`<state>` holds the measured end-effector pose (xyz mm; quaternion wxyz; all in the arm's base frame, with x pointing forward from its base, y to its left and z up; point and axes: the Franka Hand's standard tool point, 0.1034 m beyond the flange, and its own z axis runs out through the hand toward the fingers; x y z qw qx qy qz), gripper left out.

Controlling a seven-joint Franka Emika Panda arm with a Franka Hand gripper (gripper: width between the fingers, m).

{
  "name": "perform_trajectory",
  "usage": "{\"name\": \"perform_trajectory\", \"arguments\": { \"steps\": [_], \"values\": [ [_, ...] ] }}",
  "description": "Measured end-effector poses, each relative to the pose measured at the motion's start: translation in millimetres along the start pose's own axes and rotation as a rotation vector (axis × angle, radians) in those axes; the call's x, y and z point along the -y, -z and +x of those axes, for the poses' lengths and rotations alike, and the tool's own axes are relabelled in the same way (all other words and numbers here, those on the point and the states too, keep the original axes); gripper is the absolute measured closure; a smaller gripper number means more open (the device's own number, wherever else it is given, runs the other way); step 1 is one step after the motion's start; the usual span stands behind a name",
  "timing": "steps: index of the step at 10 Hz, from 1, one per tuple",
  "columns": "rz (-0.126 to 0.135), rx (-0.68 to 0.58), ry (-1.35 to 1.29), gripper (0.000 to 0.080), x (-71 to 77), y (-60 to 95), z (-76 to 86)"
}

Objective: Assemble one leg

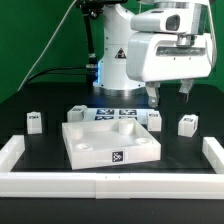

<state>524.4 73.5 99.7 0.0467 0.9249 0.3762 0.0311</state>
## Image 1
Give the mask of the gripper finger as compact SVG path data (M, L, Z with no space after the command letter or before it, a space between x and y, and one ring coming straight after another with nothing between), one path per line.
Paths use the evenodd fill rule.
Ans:
M179 99L182 102L187 102L189 99L189 94L193 88L194 80L193 79L184 79L181 81L179 89Z
M148 104L152 108L156 108L159 104L159 82L147 82L145 88L148 94Z

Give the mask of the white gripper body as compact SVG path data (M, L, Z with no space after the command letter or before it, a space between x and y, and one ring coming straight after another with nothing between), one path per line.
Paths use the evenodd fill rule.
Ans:
M197 36L191 47L176 42L172 34L134 33L126 54L128 77L141 82L207 77L212 68L210 35Z

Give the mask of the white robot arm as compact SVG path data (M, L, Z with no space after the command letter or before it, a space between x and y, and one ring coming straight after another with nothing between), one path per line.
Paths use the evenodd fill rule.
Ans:
M188 99L196 78L216 63L209 0L138 0L152 8L133 14L115 2L104 4L104 54L94 89L112 96L146 90L151 107L159 104L163 81L179 80Z

